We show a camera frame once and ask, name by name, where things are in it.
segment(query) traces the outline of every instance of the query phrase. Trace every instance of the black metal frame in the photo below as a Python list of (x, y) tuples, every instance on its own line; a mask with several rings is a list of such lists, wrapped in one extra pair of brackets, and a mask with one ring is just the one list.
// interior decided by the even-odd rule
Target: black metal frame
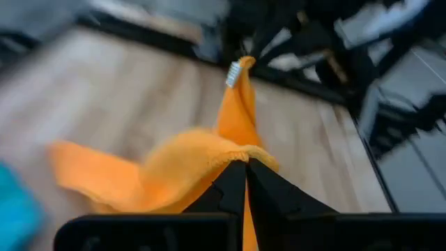
[[(433, 1), (432, 4), (426, 7), (424, 15), (417, 18), (416, 22), (410, 29), (398, 31), (392, 34), (386, 34), (375, 40), (367, 41), (358, 45), (358, 47), (370, 46), (378, 41), (391, 38), (394, 44), (392, 50), (385, 55), (385, 57), (377, 65), (379, 75), (385, 75), (396, 63), (411, 49), (411, 47), (417, 44), (423, 38), (438, 38), (446, 30), (446, 22), (441, 22), (438, 17), (441, 17), (441, 8), (445, 5), (444, 1)], [(89, 10), (85, 13), (81, 13), (76, 22), (72, 25), (80, 25), (89, 29), (104, 32), (109, 35), (117, 36), (126, 40), (133, 40), (135, 42), (154, 46), (158, 49), (165, 50), (174, 54), (185, 56), (189, 59), (200, 61), (211, 66), (220, 68), (228, 68), (229, 64), (225, 62), (212, 62), (199, 58), (194, 53), (194, 47), (197, 46), (194, 43), (183, 40), (175, 36), (170, 36), (165, 33), (161, 33), (154, 29), (145, 26), (139, 26), (125, 20), (121, 20), (113, 15), (104, 13), (99, 10)], [(37, 48), (38, 44), (44, 45), (45, 42), (37, 43), (34, 41), (32, 48)], [(26, 53), (17, 54), (17, 57), (21, 58), (33, 50), (26, 51)], [(10, 61), (4, 62), (3, 66), (9, 66), (18, 62), (17, 59), (10, 59)], [(307, 79), (304, 76), (284, 72), (282, 70), (270, 68), (267, 66), (256, 66), (252, 69), (251, 75), (258, 77), (265, 81), (278, 86), (283, 86), (294, 91), (306, 93), (308, 95), (321, 98), (325, 101), (331, 102), (337, 105), (343, 105), (348, 108), (351, 116), (355, 122), (357, 122), (360, 107), (364, 100), (366, 90), (359, 93), (345, 93), (339, 90), (328, 88), (321, 83)], [(376, 160), (373, 154), (371, 154), (367, 141), (362, 138), (364, 146), (369, 154), (370, 161), (374, 167), (375, 173), (380, 181), (380, 184), (384, 190), (386, 199), (393, 211), (398, 211), (396, 204), (390, 196), (387, 186), (383, 181), (383, 177), (379, 169), (377, 168)]]

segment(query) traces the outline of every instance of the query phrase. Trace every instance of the orange towel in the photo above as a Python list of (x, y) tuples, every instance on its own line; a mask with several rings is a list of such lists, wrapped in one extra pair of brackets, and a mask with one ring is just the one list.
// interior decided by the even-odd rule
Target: orange towel
[[(181, 213), (198, 199), (232, 160), (249, 157), (278, 171), (256, 133), (255, 93), (249, 83), (252, 57), (240, 60), (242, 72), (227, 88), (214, 132), (193, 129), (154, 149), (143, 165), (70, 142), (51, 146), (59, 185), (89, 197), (99, 213)], [(245, 191), (243, 249), (256, 249)]]

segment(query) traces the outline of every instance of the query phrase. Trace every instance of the wooden floor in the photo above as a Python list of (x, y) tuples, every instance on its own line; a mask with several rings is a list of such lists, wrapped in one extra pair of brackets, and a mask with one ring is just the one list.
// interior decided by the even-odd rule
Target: wooden floor
[[(33, 250), (89, 212), (60, 189), (47, 146), (69, 139), (140, 162), (153, 146), (194, 126), (212, 127), (226, 73), (151, 47), (73, 29), (0, 83), (0, 158), (47, 212)], [(355, 126), (334, 107), (253, 79), (257, 123), (280, 174), (341, 212), (389, 211)]]

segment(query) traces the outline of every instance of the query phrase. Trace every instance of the blue cloth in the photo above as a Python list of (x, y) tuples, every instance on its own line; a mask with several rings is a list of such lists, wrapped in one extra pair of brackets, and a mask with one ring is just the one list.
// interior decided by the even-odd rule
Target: blue cloth
[(43, 211), (10, 168), (0, 162), (0, 250), (23, 250), (43, 222)]

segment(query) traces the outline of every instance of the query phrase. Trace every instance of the orange microfiber cloth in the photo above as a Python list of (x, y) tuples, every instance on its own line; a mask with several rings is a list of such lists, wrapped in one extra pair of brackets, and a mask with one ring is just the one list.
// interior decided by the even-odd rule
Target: orange microfiber cloth
[[(59, 185), (79, 191), (99, 213), (181, 213), (198, 199), (233, 160), (257, 158), (278, 171), (256, 133), (255, 93), (249, 83), (252, 57), (243, 57), (233, 88), (226, 88), (214, 131), (193, 129), (154, 149), (145, 163), (122, 160), (70, 142), (50, 155)], [(256, 249), (245, 191), (243, 249)]]

